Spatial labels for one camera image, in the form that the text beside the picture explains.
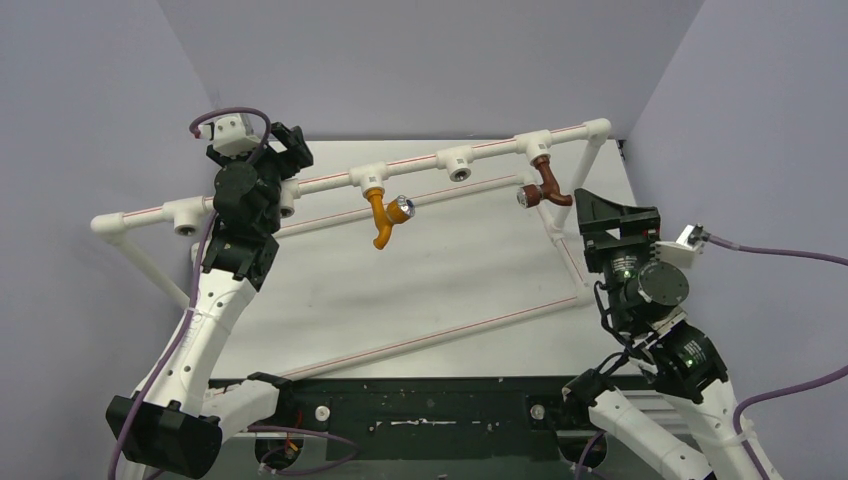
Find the red-brown water faucet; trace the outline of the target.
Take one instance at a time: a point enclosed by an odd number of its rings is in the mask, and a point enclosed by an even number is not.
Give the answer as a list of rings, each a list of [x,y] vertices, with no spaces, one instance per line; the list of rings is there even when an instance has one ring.
[[[525,209],[539,206],[543,201],[554,205],[567,207],[574,204],[573,196],[561,191],[559,183],[550,167],[550,156],[540,155],[533,159],[530,164],[539,173],[541,184],[528,184],[520,187],[516,193],[516,200]]]

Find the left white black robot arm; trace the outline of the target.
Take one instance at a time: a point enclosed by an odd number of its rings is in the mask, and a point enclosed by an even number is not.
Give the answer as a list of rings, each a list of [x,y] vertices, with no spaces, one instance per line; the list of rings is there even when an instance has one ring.
[[[203,414],[204,394],[232,328],[271,270],[279,249],[274,235],[293,212],[283,202],[283,183],[314,163],[302,129],[281,122],[268,122],[257,142],[224,152],[219,137],[241,114],[224,109],[189,126],[195,137],[209,138],[207,155],[220,167],[213,212],[177,329],[133,394],[115,396],[107,408],[116,437],[110,479],[120,458],[198,479],[223,445],[223,418]]]

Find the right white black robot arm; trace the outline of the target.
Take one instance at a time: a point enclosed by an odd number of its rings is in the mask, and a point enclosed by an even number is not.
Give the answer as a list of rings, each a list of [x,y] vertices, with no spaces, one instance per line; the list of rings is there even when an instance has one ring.
[[[602,328],[624,349],[619,365],[635,365],[673,407],[696,444],[677,438],[631,403],[611,374],[590,369],[563,389],[562,412],[577,427],[611,435],[664,479],[777,479],[773,463],[739,403],[713,342],[687,320],[684,274],[709,238],[688,226],[661,240],[655,207],[615,203],[586,189],[574,193],[579,233]]]

